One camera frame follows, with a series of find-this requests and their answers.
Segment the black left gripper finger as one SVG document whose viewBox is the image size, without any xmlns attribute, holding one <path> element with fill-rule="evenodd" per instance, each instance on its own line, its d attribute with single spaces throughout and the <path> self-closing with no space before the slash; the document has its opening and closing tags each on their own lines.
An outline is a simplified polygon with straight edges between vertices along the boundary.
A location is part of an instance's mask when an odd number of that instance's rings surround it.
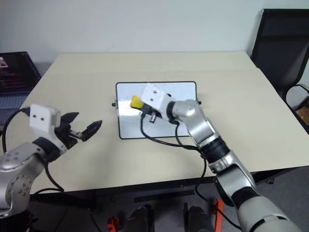
<svg viewBox="0 0 309 232">
<path fill-rule="evenodd" d="M 95 135 L 102 125 L 102 120 L 95 121 L 88 125 L 86 129 L 82 132 L 81 140 L 86 142 L 89 140 L 93 135 Z"/>
<path fill-rule="evenodd" d="M 70 112 L 62 115 L 60 118 L 60 126 L 70 126 L 70 124 L 75 120 L 78 115 L 79 112 Z"/>
</svg>

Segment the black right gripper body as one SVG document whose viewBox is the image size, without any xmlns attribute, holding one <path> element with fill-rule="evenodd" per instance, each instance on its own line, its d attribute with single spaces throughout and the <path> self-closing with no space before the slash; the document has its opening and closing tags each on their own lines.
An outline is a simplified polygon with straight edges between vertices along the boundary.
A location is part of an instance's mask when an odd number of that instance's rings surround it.
<svg viewBox="0 0 309 232">
<path fill-rule="evenodd" d="M 146 115 L 150 116 L 149 122 L 154 124 L 157 118 L 161 118 L 161 114 L 151 106 L 147 104 L 143 104 L 142 108 L 140 109 L 141 116 L 140 116 L 140 123 L 142 124 Z"/>
</svg>

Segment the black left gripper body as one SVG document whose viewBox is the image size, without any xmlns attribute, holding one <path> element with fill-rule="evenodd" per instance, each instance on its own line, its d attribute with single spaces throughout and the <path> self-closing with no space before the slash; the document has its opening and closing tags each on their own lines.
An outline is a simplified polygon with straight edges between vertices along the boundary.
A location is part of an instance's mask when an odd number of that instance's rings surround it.
<svg viewBox="0 0 309 232">
<path fill-rule="evenodd" d="M 82 138 L 82 133 L 72 130 L 70 124 L 61 124 L 55 128 L 55 135 L 64 144 L 66 149 L 71 149 L 78 143 L 77 139 Z"/>
</svg>

